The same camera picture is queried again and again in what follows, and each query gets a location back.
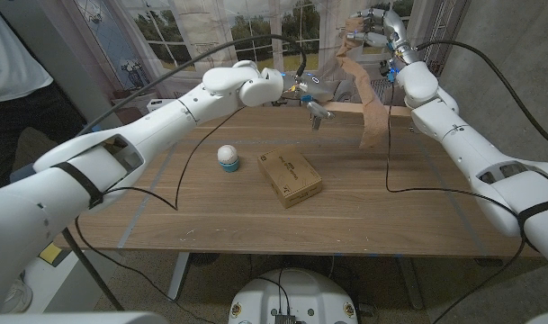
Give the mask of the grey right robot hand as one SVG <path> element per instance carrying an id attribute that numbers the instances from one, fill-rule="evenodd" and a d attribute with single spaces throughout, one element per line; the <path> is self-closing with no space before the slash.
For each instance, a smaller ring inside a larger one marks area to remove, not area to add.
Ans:
<path id="1" fill-rule="evenodd" d="M 386 48 L 390 54 L 406 65 L 420 61 L 417 51 L 411 46 L 406 27 L 392 10 L 368 8 L 351 15 L 362 18 L 368 31 L 355 28 L 346 35 L 349 41 L 363 41 L 370 46 Z"/>

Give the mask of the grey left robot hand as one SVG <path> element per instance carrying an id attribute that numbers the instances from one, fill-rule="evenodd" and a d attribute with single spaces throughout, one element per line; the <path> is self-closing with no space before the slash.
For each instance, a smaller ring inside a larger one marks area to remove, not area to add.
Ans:
<path id="1" fill-rule="evenodd" d="M 317 76 L 304 73 L 301 76 L 282 73 L 282 98 L 299 100 L 306 104 L 310 113 L 319 119 L 333 119 L 335 115 L 322 106 L 333 99 L 330 87 Z"/>

